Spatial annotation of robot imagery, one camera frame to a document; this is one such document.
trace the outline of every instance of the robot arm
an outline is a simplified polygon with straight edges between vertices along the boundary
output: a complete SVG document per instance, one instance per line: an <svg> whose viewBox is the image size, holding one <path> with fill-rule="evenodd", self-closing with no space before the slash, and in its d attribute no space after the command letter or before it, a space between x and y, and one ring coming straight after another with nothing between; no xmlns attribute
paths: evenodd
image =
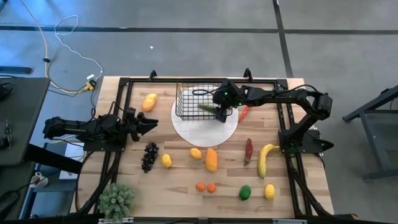
<svg viewBox="0 0 398 224"><path fill-rule="evenodd" d="M127 135L133 141L139 141L138 134L144 135L157 126L158 120L149 119L143 112L135 117L136 109L125 111L124 119L106 114L85 121L69 121L54 117L45 121L44 138L53 139L64 134L76 134L76 138L86 143L88 151L103 149L114 151L115 147L124 147Z"/></svg>
<svg viewBox="0 0 398 224"><path fill-rule="evenodd" d="M295 147L300 147L303 145L304 134L308 129L318 120L324 120L330 116L332 99L327 93L298 89L298 87L293 90L271 91L246 85L238 88L233 82L226 80L213 94L213 102L220 106L216 117L221 122L225 122L226 110L230 107L261 106L265 103L295 103L301 106L307 114L289 130L279 132L282 137L280 146L287 148L293 144ZM313 97L313 103L307 100L308 96Z"/></svg>

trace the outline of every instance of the yellow connector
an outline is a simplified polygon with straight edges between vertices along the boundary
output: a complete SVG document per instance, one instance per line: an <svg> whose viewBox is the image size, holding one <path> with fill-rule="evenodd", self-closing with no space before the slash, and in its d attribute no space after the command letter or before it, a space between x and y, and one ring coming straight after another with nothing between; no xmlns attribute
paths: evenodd
<svg viewBox="0 0 398 224"><path fill-rule="evenodd" d="M94 90L94 86L90 82L86 82L85 91Z"/></svg>

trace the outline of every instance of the white cable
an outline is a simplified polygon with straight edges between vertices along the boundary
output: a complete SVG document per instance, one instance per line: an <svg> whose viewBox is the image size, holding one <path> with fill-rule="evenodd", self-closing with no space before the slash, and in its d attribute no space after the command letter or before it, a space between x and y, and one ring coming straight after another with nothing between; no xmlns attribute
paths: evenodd
<svg viewBox="0 0 398 224"><path fill-rule="evenodd" d="M77 24L73 27L72 31L70 31L69 33L66 33L66 34L60 34L60 33L58 33L58 32L57 32L57 26L58 26L62 21L64 21L65 19L69 19L69 18L72 18L72 17L76 17L76 22L77 22ZM78 26L78 25L79 25L79 18L78 18L77 15L72 15L72 16L68 16L68 17L65 17L65 18L61 19L61 20L57 23L57 25L54 26L55 37L61 42L61 44L62 44L63 46L67 47L71 52L78 54L78 55L79 55L81 58L83 58L83 59L91 60L92 62L95 62L95 63L99 66L99 68L101 69L101 71L99 72L99 76L96 77L96 79L99 79L99 78L102 76L102 73L103 73L102 66L101 66L96 60L94 60L94 59L92 59L92 58L88 58L88 57L83 57L79 52L72 50L68 45L64 44L64 43L62 42L61 38L58 36L58 35L69 35L69 34L71 34L71 33L75 30L76 26Z"/></svg>
<svg viewBox="0 0 398 224"><path fill-rule="evenodd" d="M68 139L68 138L72 138L72 137L75 137L75 136L76 136L76 134L71 135L71 136L68 136L68 137L66 137L66 138L63 138L62 140L66 140L66 139Z"/></svg>

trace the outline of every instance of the lemon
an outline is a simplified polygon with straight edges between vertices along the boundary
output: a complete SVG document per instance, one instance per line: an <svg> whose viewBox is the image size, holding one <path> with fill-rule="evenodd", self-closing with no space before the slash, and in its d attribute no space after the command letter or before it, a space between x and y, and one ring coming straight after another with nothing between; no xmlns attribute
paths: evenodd
<svg viewBox="0 0 398 224"><path fill-rule="evenodd" d="M275 196L275 187L272 184L266 185L264 189L264 196L268 200L274 199Z"/></svg>

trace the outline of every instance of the small orange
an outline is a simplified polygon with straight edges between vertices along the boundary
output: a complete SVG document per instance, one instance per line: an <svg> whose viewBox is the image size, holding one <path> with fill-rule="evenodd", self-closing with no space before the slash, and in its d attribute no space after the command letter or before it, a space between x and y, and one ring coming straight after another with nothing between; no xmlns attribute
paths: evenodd
<svg viewBox="0 0 398 224"><path fill-rule="evenodd" d="M217 187L216 187L215 184L208 184L207 185L207 191L209 191L209 193L214 193L214 192L216 192L216 190L217 190Z"/></svg>
<svg viewBox="0 0 398 224"><path fill-rule="evenodd" d="M203 184L203 183L197 183L196 188L197 188L197 190L199 190L200 192L204 192L205 189L206 189L206 186L205 186L205 184Z"/></svg>

